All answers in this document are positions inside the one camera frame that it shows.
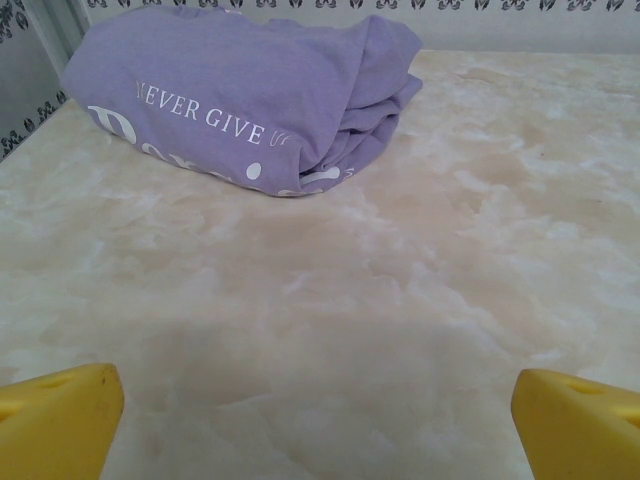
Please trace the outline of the purple t-shirt with white print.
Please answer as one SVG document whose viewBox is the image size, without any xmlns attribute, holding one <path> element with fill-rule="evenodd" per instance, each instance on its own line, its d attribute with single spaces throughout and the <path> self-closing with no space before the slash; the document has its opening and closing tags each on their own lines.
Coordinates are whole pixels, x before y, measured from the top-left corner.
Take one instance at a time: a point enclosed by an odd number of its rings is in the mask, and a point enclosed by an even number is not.
<svg viewBox="0 0 640 480">
<path fill-rule="evenodd" d="M 299 197 L 384 152 L 421 90 L 409 71 L 421 46 L 408 26 L 379 16 L 306 27 L 149 5 L 92 26 L 62 85 L 98 127 L 145 154 Z"/>
</svg>

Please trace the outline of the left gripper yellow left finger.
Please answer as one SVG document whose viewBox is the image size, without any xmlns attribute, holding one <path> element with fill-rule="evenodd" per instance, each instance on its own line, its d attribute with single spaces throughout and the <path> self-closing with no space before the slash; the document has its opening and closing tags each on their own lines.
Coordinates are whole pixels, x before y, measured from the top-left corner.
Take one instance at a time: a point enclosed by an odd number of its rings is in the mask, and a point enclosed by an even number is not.
<svg viewBox="0 0 640 480">
<path fill-rule="evenodd" d="M 100 480 L 124 405 L 110 363 L 0 386 L 0 480 Z"/>
</svg>

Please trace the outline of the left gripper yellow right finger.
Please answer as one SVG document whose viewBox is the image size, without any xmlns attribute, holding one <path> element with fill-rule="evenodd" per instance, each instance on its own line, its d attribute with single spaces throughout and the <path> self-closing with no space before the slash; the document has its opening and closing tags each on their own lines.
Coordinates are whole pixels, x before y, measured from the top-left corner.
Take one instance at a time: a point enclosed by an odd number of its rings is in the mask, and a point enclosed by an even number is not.
<svg viewBox="0 0 640 480">
<path fill-rule="evenodd" d="M 526 369 L 511 414 L 535 480 L 640 480 L 640 392 Z"/>
</svg>

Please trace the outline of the aluminium frame post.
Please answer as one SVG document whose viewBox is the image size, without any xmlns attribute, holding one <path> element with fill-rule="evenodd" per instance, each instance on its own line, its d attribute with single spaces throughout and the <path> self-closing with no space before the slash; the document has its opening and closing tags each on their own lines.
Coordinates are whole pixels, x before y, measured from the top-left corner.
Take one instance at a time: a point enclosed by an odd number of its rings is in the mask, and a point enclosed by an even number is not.
<svg viewBox="0 0 640 480">
<path fill-rule="evenodd" d="M 79 47 L 90 22 L 83 0 L 25 0 L 34 28 L 58 79 Z"/>
</svg>

